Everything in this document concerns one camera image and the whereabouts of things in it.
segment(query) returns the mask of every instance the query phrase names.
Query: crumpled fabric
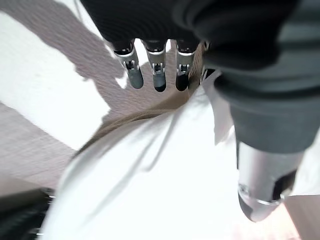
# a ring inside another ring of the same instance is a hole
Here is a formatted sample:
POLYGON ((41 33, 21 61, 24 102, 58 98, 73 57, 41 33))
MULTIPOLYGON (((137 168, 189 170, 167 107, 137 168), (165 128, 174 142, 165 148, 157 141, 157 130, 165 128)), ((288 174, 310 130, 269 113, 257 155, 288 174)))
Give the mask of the crumpled fabric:
MULTIPOLYGON (((64 172, 41 240, 231 239, 238 202, 236 140, 215 72, 177 110, 105 131, 64 172)), ((320 193, 320 140, 292 194, 320 193)))

